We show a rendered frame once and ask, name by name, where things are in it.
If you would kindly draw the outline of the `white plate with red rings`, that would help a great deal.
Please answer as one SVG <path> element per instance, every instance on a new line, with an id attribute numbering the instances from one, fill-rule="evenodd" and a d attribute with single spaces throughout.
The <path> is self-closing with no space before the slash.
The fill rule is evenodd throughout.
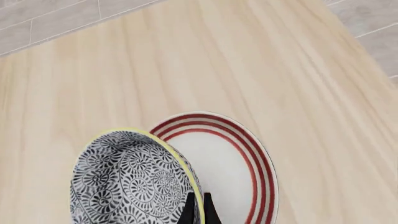
<path id="1" fill-rule="evenodd" d="M 248 128 L 225 115 L 191 111 L 161 121 L 150 133 L 191 163 L 222 224 L 276 224 L 276 172 Z"/>

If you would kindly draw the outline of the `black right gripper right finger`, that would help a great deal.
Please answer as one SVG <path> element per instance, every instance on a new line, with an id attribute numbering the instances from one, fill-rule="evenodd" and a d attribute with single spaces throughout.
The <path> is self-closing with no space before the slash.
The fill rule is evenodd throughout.
<path id="1" fill-rule="evenodd" d="M 205 211 L 205 224 L 222 224 L 215 206 L 213 205 L 212 197 L 209 192 L 204 193 L 204 211 Z"/>

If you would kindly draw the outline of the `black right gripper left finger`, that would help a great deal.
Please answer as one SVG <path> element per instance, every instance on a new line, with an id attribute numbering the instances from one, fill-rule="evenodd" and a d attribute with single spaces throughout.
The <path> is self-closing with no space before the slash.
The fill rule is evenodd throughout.
<path id="1" fill-rule="evenodd" d="M 177 224 L 193 224 L 195 218 L 195 194 L 190 192 Z"/>

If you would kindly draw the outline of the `black patterned bowl yellow rim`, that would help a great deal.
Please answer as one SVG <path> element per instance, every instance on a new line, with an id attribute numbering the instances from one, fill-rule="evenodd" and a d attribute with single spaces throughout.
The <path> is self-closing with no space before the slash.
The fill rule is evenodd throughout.
<path id="1" fill-rule="evenodd" d="M 206 224 L 203 191 L 188 160 L 137 129 L 109 130 L 82 151 L 70 182 L 70 224 Z"/>

